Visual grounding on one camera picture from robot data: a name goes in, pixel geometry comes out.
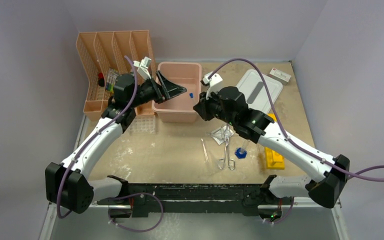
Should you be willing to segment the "pink plastic bin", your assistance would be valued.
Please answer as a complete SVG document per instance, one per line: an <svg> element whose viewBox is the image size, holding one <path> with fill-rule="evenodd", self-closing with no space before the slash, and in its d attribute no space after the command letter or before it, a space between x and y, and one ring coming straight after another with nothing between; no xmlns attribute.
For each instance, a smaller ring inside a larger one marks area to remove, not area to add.
<svg viewBox="0 0 384 240"><path fill-rule="evenodd" d="M202 66L196 62L163 61L158 70L172 83L187 89L164 103L152 102L152 110L164 123L193 123L198 114L193 106L198 103L201 92Z"/></svg>

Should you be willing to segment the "clear acrylic tube rack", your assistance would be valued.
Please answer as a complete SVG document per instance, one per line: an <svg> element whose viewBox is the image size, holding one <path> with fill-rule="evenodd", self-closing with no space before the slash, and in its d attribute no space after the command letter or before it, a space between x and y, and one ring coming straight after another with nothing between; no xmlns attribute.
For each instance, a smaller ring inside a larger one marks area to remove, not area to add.
<svg viewBox="0 0 384 240"><path fill-rule="evenodd" d="M155 134L157 132L157 118L155 115L136 116L127 132L131 135Z"/></svg>

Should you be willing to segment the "glass stirring rod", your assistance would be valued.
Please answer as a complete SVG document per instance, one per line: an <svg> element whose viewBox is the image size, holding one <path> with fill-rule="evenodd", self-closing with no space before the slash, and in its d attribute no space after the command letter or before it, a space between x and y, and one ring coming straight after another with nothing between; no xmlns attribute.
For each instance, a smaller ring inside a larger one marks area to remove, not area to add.
<svg viewBox="0 0 384 240"><path fill-rule="evenodd" d="M208 153L207 153L205 142L204 142L204 140L202 138L200 140L201 140L202 149L203 149L203 153L204 153L204 157L205 157L205 163L209 163L209 156L208 156Z"/></svg>

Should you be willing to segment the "yellow test tube rack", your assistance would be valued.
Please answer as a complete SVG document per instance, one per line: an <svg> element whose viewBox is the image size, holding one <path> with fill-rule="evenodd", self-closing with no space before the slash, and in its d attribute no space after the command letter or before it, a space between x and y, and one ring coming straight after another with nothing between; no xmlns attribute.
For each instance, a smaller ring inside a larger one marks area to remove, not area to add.
<svg viewBox="0 0 384 240"><path fill-rule="evenodd" d="M265 153L265 167L269 170L284 170L285 159L278 152L272 150L269 147L264 147Z"/></svg>

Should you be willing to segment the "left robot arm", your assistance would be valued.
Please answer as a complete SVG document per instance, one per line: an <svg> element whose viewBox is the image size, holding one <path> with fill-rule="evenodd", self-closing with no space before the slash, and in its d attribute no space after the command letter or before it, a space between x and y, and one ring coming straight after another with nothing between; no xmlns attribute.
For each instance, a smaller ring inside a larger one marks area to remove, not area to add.
<svg viewBox="0 0 384 240"><path fill-rule="evenodd" d="M95 129L61 163L51 162L45 169L46 199L69 212L81 214L91 203L111 199L118 205L126 203L129 191L126 181L115 176L88 181L92 169L110 145L131 125L136 117L135 108L148 103L158 104L187 92L184 86L165 78L160 71L157 80L152 77L138 84L130 73L118 76L114 94L108 99Z"/></svg>

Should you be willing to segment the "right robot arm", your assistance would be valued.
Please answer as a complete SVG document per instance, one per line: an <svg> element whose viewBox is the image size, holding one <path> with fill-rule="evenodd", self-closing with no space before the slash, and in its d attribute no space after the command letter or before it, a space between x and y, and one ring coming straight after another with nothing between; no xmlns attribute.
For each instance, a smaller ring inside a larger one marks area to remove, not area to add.
<svg viewBox="0 0 384 240"><path fill-rule="evenodd" d="M260 196L268 204L280 198L305 197L328 209L338 201L348 176L350 160L340 154L324 153L281 128L279 121L260 110L249 108L237 87L228 86L209 97L201 92L193 110L204 121L214 118L231 125L243 139L279 153L304 171L302 176L270 175Z"/></svg>

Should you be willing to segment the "clear plastic bag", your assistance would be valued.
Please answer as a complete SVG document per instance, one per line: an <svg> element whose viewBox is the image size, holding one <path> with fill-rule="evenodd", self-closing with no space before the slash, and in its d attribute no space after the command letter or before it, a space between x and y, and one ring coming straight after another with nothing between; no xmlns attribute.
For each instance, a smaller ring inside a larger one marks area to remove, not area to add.
<svg viewBox="0 0 384 240"><path fill-rule="evenodd" d="M210 137L220 146L225 140L234 135L234 131L228 125L219 127L210 132Z"/></svg>

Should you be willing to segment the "white plastic lid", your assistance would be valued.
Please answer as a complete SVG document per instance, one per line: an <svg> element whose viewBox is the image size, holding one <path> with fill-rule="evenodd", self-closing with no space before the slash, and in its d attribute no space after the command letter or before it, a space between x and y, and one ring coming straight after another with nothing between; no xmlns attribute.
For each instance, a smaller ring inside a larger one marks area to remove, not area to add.
<svg viewBox="0 0 384 240"><path fill-rule="evenodd" d="M237 83L236 87L244 94L249 108L268 114L272 107L270 105L266 87L272 102L275 103L283 90L283 85L267 75L263 74L263 77L265 79L265 84L255 69L249 69Z"/></svg>

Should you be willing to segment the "coloured marker pack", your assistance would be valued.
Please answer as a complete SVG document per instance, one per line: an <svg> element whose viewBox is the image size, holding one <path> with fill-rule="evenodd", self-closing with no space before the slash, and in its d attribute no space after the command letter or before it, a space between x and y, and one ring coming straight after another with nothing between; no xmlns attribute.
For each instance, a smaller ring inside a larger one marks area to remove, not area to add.
<svg viewBox="0 0 384 240"><path fill-rule="evenodd" d="M120 75L119 72L113 68L109 68L107 72L105 89L111 94L114 93L114 86L117 82L117 77L119 75Z"/></svg>

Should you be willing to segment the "metal crucible tongs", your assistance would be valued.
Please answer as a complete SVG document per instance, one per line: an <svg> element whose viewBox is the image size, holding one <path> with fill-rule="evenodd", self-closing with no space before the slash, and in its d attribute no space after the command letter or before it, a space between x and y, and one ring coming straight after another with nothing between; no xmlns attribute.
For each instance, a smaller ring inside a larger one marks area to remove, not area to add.
<svg viewBox="0 0 384 240"><path fill-rule="evenodd" d="M229 170L233 171L236 169L236 162L230 156L231 132L230 132L229 124L226 124L224 129L222 129L222 136L224 139L224 152L223 152L223 157L217 161L217 168L220 170L228 168Z"/></svg>

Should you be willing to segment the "red black bottle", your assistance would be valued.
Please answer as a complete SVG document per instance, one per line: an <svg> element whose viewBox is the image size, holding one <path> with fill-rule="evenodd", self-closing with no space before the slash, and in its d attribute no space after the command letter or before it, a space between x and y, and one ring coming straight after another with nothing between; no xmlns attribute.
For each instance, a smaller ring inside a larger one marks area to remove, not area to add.
<svg viewBox="0 0 384 240"><path fill-rule="evenodd" d="M106 84L106 81L105 81L105 78L104 78L104 74L102 72L100 72L98 74L97 84L98 84L99 87L104 87L105 84Z"/></svg>

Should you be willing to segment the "peach desk organizer rack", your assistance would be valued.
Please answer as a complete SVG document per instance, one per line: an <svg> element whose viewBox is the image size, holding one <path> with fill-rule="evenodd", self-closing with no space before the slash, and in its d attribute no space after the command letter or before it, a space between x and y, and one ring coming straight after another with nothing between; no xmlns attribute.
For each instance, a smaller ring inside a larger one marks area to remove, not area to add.
<svg viewBox="0 0 384 240"><path fill-rule="evenodd" d="M83 113L92 122L101 117L113 95L106 90L109 68L125 74L132 70L125 56L132 61L154 59L149 30L80 32L75 46L88 82ZM99 73L104 75L104 87L98 86Z"/></svg>

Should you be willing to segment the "white slide box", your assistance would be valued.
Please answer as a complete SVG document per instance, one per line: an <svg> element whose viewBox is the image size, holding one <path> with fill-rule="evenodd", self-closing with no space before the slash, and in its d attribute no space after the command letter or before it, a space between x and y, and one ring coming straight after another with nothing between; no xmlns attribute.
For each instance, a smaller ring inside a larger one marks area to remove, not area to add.
<svg viewBox="0 0 384 240"><path fill-rule="evenodd" d="M292 77L290 74L282 70L279 70L278 68L272 68L269 72L269 76L272 79L275 79L281 82L283 85L287 85L290 82L290 79Z"/></svg>

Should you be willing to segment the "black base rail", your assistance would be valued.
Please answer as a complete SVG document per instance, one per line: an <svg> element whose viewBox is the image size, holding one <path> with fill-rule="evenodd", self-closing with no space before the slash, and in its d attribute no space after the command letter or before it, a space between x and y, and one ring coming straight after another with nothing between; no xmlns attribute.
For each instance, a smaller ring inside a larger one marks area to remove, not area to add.
<svg viewBox="0 0 384 240"><path fill-rule="evenodd" d="M291 197L278 198L266 183L129 183L123 180L118 196L98 201L111 206L112 218L124 217L116 206L126 206L133 218L150 213L242 214L279 219Z"/></svg>

